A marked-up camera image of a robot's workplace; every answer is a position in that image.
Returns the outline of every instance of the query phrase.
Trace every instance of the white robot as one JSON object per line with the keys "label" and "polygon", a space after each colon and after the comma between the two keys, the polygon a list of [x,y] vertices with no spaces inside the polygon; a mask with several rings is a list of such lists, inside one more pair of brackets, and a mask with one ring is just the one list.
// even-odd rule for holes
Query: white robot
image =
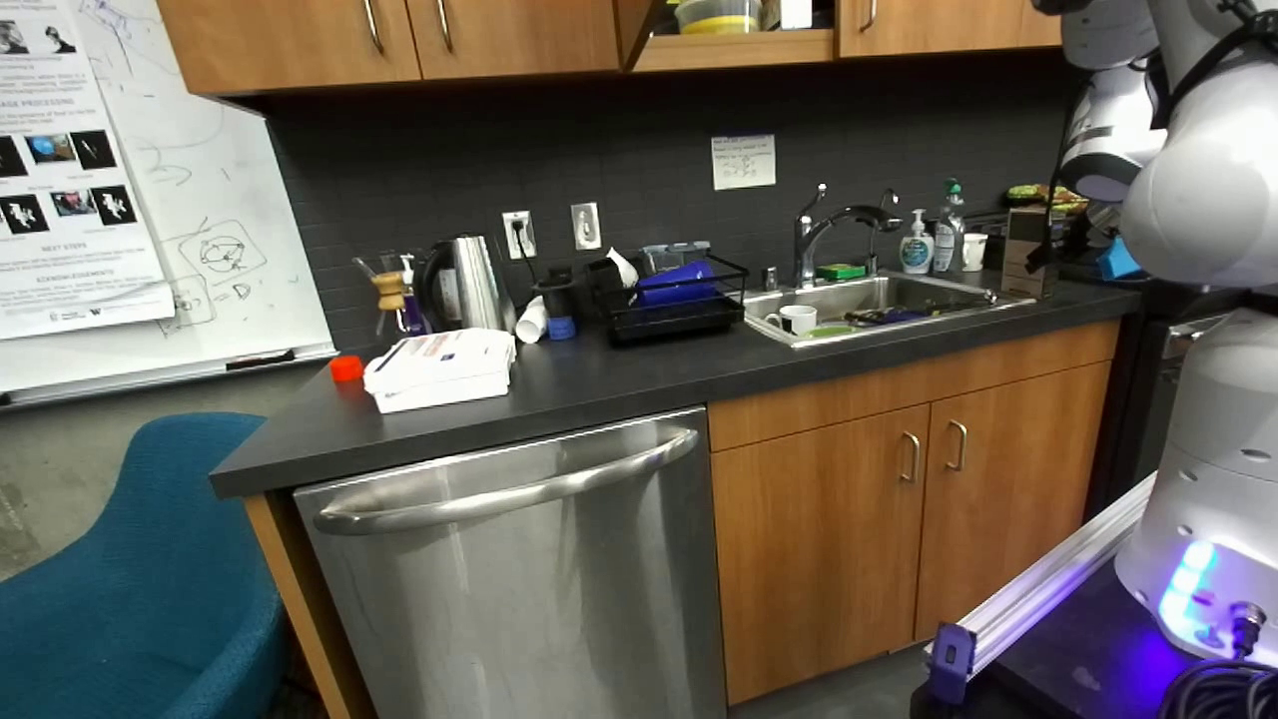
{"label": "white robot", "polygon": [[[1278,0],[1090,0],[1065,18],[1065,58],[1093,91],[1061,179],[1124,203],[1140,265],[1205,292],[1278,287]],[[1239,316],[1190,353],[1114,569],[1177,649],[1278,668],[1278,316]]]}

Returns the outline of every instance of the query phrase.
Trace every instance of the blue chair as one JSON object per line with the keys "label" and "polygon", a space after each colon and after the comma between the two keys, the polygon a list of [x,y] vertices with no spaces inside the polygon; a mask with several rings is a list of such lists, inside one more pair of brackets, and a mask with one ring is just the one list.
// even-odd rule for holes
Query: blue chair
{"label": "blue chair", "polygon": [[242,508],[206,472],[256,416],[145,425],[85,541],[0,582],[5,719],[252,719],[289,633]]}

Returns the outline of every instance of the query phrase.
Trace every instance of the dish rack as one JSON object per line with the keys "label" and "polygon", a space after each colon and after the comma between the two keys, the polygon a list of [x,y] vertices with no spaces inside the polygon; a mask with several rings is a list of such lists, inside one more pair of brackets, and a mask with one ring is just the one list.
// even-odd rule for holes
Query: dish rack
{"label": "dish rack", "polygon": [[711,336],[744,319],[748,268],[715,251],[696,251],[675,268],[647,271],[636,287],[615,277],[592,287],[612,344],[655,344]]}

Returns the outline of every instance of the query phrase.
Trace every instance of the sink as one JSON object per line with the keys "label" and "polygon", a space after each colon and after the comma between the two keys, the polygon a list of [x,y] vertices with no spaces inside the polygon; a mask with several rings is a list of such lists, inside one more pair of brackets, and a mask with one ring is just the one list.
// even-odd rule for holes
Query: sink
{"label": "sink", "polygon": [[[813,333],[811,336],[788,333],[788,324],[779,319],[784,304],[811,304],[820,311]],[[849,340],[885,336],[885,333],[956,324],[965,316],[990,316],[990,311],[1025,307],[1025,304],[1036,299],[997,299],[997,292],[961,284],[961,280],[867,277],[849,284],[748,297],[744,319],[757,336],[804,353],[804,349],[849,344]]]}

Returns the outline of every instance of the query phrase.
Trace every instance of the electrical outlet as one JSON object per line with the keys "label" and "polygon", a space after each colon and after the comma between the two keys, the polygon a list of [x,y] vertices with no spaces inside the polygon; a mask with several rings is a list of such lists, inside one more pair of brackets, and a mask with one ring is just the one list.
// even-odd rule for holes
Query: electrical outlet
{"label": "electrical outlet", "polygon": [[570,245],[575,245],[575,251],[604,247],[599,203],[570,203]]}
{"label": "electrical outlet", "polygon": [[507,231],[507,251],[513,261],[533,261],[537,241],[533,241],[533,213],[502,213],[502,231]]}

